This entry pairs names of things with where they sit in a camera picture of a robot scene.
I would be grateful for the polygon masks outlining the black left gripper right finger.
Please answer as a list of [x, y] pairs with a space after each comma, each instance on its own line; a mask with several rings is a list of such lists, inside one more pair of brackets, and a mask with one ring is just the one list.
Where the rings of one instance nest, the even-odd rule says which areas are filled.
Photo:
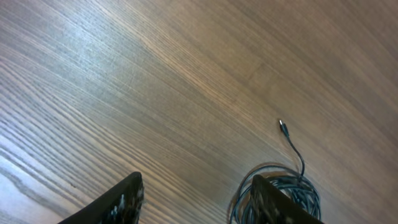
[[304, 179], [255, 175], [250, 190], [250, 221], [255, 224], [322, 224], [319, 195]]

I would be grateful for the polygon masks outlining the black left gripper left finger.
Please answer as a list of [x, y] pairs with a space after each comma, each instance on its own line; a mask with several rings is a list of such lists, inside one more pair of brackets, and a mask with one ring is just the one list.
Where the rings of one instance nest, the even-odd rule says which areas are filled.
[[60, 224], [138, 224], [144, 203], [140, 172], [133, 172]]

